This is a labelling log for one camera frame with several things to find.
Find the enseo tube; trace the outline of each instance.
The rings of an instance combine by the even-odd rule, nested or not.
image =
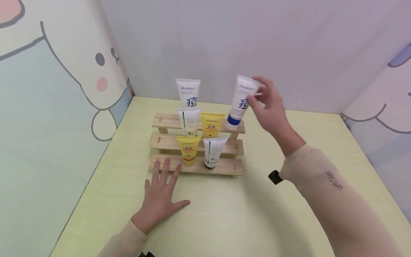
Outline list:
[[[181,128],[185,137],[196,137],[201,107],[177,109],[178,118],[180,119]]]
[[[226,144],[228,137],[204,138],[204,164],[206,168],[213,169],[220,159],[221,152]]]
[[[260,82],[241,75],[237,76],[236,91],[231,103],[231,110],[227,118],[226,128],[229,130],[237,130],[241,119],[248,108],[247,95],[255,95]]]
[[[197,106],[199,97],[200,79],[175,79],[182,108],[193,108]]]
[[[201,137],[175,137],[185,165],[193,166],[196,163],[197,149],[199,147]]]
[[[225,117],[225,114],[202,112],[203,138],[217,137]]]

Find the yellow tube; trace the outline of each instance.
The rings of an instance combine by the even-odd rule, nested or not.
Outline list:
[[[225,116],[225,114],[202,112],[203,138],[217,137]]]
[[[201,137],[175,137],[185,165],[193,166],[196,163],[197,149],[199,147]]]

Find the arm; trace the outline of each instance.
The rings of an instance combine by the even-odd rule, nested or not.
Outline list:
[[[280,171],[307,200],[337,257],[400,257],[388,230],[369,204],[339,174],[321,150],[306,144],[287,121],[281,96],[272,81],[253,77],[265,86],[248,100],[261,126],[286,156]],[[263,101],[263,109],[258,100]]]
[[[157,159],[151,185],[148,180],[145,181],[145,196],[141,209],[133,215],[120,233],[111,237],[98,257],[138,257],[150,231],[158,223],[190,204],[189,200],[175,204],[171,202],[181,165],[177,166],[167,184],[169,164],[170,159],[166,158],[159,176],[160,161]]]

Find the wooden step stand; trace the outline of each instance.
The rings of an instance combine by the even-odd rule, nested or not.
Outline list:
[[[159,154],[153,154],[150,158],[149,169],[153,169],[154,162],[159,158],[163,162],[165,158],[170,158],[169,171],[174,171],[178,164],[181,164],[182,172],[201,173],[201,174],[219,174],[230,175],[233,177],[240,176],[242,172],[242,163],[240,159],[236,159],[237,155],[244,154],[242,140],[237,139],[238,134],[245,133],[244,121],[241,121],[238,130],[231,131],[225,128],[225,121],[222,124],[220,132],[231,133],[227,140],[221,157],[214,169],[207,169],[204,165],[204,143],[200,141],[197,150],[197,160],[194,166],[187,166],[182,159],[180,146],[177,142],[176,136],[169,134],[168,129],[182,129],[180,120],[177,114],[156,113],[151,124],[152,127],[157,127],[159,134],[154,133],[150,143],[150,148],[157,149]],[[201,119],[199,120],[198,130],[203,129]]]

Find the yellow-green table surface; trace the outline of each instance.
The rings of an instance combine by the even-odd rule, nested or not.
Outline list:
[[[228,113],[230,106],[198,103],[204,112]],[[52,257],[96,256],[139,209],[144,198],[156,112],[175,113],[180,101],[134,97]],[[292,126],[321,148],[371,204],[406,256],[411,228],[361,148],[338,115],[287,111]],[[144,251],[156,257],[333,256],[327,237],[300,193],[288,181],[267,178],[284,157],[259,126],[252,110],[244,117],[243,176],[181,174],[174,201],[191,205],[156,227]],[[170,130],[181,134],[181,130]]]

